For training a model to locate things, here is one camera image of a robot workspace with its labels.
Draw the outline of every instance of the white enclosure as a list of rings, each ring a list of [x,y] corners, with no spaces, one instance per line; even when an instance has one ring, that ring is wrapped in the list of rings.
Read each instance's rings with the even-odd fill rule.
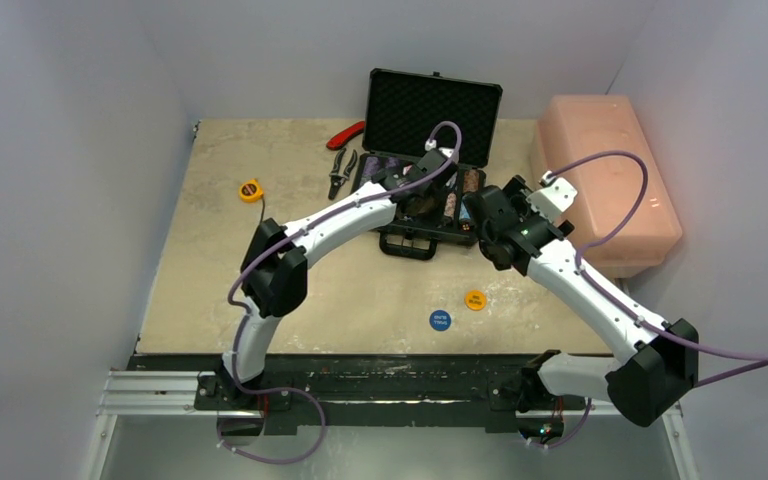
[[[685,232],[632,295],[768,351],[768,2],[0,0],[0,479],[78,475],[192,122],[359,117],[374,67],[499,83],[505,118],[629,95]],[[768,477],[768,369],[683,405],[702,478]]]

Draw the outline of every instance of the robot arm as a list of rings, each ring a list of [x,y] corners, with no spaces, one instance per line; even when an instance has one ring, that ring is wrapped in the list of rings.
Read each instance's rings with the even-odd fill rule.
[[[281,320],[304,300],[307,294],[307,269],[334,248],[355,236],[388,224],[398,208],[409,208],[451,176],[456,168],[445,161],[453,155],[433,146],[406,175],[390,171],[373,178],[357,192],[310,217],[278,226],[274,220],[257,229],[243,262],[247,268],[270,247],[292,242],[273,252],[256,265],[242,283],[248,320],[235,338],[236,355],[223,355],[223,363],[242,383],[255,380],[264,367],[269,343]],[[422,176],[438,168],[434,182],[404,191]],[[389,196],[388,192],[398,192]],[[373,200],[361,203],[360,199]],[[633,423],[648,426],[689,391],[697,381],[698,353],[641,328],[604,295],[585,282],[574,262],[575,250],[566,240],[573,227],[554,221],[575,196],[575,189],[556,179],[536,192],[520,177],[504,187],[488,186],[469,194],[464,203],[475,219],[479,248],[498,270],[514,268],[570,306],[608,345],[613,357],[576,357],[556,351],[546,352],[524,369],[531,385],[525,399],[538,404],[559,395],[577,395],[608,400]],[[329,217],[327,222],[320,221]],[[670,325],[663,318],[638,305],[586,262],[593,280],[650,324],[698,341],[696,330],[684,320]]]
[[[580,268],[587,270],[591,281],[634,311],[637,318],[629,317],[585,281],[576,267],[575,248],[566,239],[573,226],[554,224],[572,204],[575,193],[561,178],[532,192],[517,176],[503,189],[488,186],[467,195],[464,203],[478,225],[479,248],[496,269],[514,268],[546,287],[614,355],[593,358],[547,352],[527,368],[538,390],[534,403],[564,394],[607,400],[633,423],[648,426],[696,385],[699,354],[642,328],[640,320],[694,343],[698,343],[698,334],[683,319],[667,323],[581,260]]]

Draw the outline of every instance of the blue round sticker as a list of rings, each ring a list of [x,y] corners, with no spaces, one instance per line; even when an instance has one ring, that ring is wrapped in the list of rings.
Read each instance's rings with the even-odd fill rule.
[[[452,326],[452,316],[443,310],[436,310],[432,313],[429,321],[431,328],[438,332],[446,331]]]

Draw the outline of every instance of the beige tabletop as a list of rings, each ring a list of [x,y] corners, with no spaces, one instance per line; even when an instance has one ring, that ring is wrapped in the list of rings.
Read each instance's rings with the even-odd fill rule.
[[[239,273],[260,215],[240,185],[257,178],[266,217],[279,224],[316,212],[327,199],[334,152],[325,142],[354,119],[201,122],[143,324],[139,353],[226,350],[240,309],[225,296]],[[487,182],[530,179],[531,120],[500,120]],[[350,148],[362,150],[361,138]],[[347,195],[350,185],[340,191]],[[428,261],[386,256],[365,233],[310,270],[305,302],[284,318],[271,352],[571,353],[607,352],[605,344],[556,297],[513,270],[497,272],[478,247],[441,244]],[[465,294],[487,296],[469,310]],[[438,332],[429,316],[445,310]]]

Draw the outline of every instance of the gray floor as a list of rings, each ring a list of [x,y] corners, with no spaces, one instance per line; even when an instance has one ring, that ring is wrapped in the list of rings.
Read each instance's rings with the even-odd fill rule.
[[[660,421],[643,429],[619,417],[591,417],[578,438],[547,455],[526,450],[517,435],[488,435],[482,429],[334,427],[313,457],[290,466],[263,465],[217,449],[214,421],[120,418],[103,478],[678,478]],[[291,456],[316,434],[316,428],[300,428],[296,437],[260,438],[248,449]]]

